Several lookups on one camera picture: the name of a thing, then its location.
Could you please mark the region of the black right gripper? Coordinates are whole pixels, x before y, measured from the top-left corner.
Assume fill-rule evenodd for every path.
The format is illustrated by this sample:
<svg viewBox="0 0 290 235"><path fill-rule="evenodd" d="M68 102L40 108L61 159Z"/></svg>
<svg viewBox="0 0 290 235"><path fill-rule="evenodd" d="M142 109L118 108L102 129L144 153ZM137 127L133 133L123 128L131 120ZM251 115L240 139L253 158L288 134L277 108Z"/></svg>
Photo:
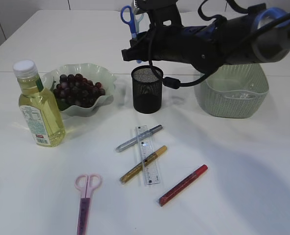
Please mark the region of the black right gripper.
<svg viewBox="0 0 290 235"><path fill-rule="evenodd" d="M130 40L130 48L121 50L123 61L163 61L164 26L152 27Z"/></svg>

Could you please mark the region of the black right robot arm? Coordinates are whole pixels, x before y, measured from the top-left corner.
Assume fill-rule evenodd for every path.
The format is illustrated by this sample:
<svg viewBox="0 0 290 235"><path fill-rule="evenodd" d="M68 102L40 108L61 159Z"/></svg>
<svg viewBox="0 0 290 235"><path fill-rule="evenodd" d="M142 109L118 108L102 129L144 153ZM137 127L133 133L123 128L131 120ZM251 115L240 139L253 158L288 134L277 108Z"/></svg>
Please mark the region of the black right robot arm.
<svg viewBox="0 0 290 235"><path fill-rule="evenodd" d="M224 64L274 63L290 52L290 13L265 4L243 9L237 18L203 19L208 26L183 26L174 0L137 0L138 13L149 16L150 28L122 50L124 61L171 61L202 73Z"/></svg>

